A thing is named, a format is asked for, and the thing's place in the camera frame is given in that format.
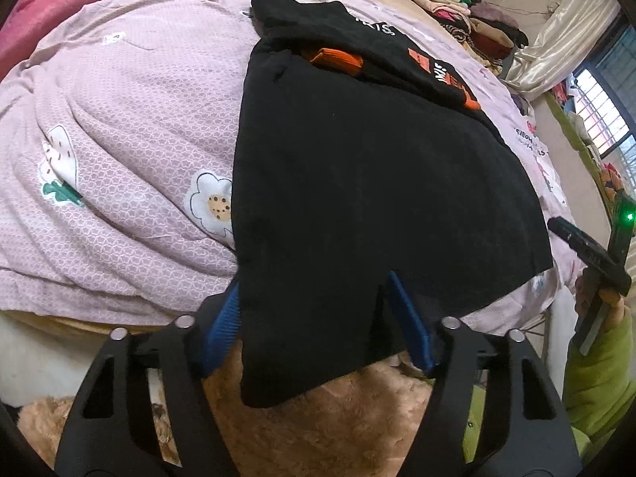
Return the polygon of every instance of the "human hand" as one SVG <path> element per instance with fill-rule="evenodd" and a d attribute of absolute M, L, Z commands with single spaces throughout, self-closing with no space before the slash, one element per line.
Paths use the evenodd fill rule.
<path fill-rule="evenodd" d="M 576 304 L 574 309 L 584 315 L 589 309 L 594 293 L 599 288 L 600 275 L 597 271 L 585 268 L 583 274 L 576 278 Z M 608 332 L 622 323 L 627 308 L 622 296 L 612 288 L 599 289 L 600 298 L 610 306 L 610 311 L 603 323 L 603 331 Z"/>

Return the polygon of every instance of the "black t-shirt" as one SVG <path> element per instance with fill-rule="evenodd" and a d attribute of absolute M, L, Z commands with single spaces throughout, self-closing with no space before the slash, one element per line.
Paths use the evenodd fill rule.
<path fill-rule="evenodd" d="M 271 406 L 403 349 L 390 270 L 460 317 L 552 266 L 538 198 L 453 66 L 339 2 L 252 0 L 234 160 L 242 397 Z M 301 53 L 360 56 L 357 77 Z"/>

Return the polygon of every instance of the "green sleeve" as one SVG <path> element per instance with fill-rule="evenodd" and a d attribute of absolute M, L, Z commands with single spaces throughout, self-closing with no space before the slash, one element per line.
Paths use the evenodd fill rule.
<path fill-rule="evenodd" d="M 634 400 L 633 344 L 632 318 L 626 313 L 619 326 L 594 341 L 586 357 L 570 345 L 563 401 L 572 427 L 593 442 L 616 428 Z"/>

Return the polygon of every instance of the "bed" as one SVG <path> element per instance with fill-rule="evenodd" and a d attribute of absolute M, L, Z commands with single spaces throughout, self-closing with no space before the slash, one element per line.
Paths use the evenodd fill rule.
<path fill-rule="evenodd" d="M 243 78 L 258 40 L 249 1 L 99 0 L 12 68 L 0 85 L 0 125 L 14 132 L 0 146 L 0 309 L 44 329 L 51 321 L 101 332 L 147 329 L 225 289 L 236 271 L 231 231 L 207 230 L 192 203 L 202 177 L 221 193 L 231 177 Z M 452 62 L 519 157 L 545 219 L 571 218 L 546 146 L 507 89 L 437 22 L 410 0 L 340 1 Z M 162 20 L 174 30 L 157 32 Z M 145 27 L 141 41 L 132 39 L 134 27 Z M 171 55 L 153 61 L 163 63 L 161 73 L 124 62 L 128 52 L 146 55 L 166 43 Z M 65 80 L 64 65 L 75 62 L 86 64 L 85 77 Z M 201 66 L 212 75 L 207 87 L 195 76 Z M 212 135 L 204 128 L 210 122 Z M 164 139 L 148 142 L 149 127 Z M 503 333 L 545 311 L 558 292 L 569 294 L 580 264 L 550 241 L 553 269 L 463 320 Z"/>

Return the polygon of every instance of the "black gripper frame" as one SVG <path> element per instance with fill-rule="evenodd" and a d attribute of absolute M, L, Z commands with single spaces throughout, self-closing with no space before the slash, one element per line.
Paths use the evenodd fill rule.
<path fill-rule="evenodd" d="M 444 343 L 422 424 L 399 477 L 574 477 L 581 470 L 565 408 L 519 330 L 494 336 L 456 318 L 438 325 Z M 478 370 L 488 370 L 475 460 L 462 441 Z"/>
<path fill-rule="evenodd" d="M 117 330 L 111 333 L 72 405 L 55 461 L 59 477 L 239 477 L 190 362 L 208 312 L 204 302 L 186 328 L 177 320 L 152 334 L 115 340 Z M 161 458 L 148 368 L 161 371 L 180 467 Z"/>

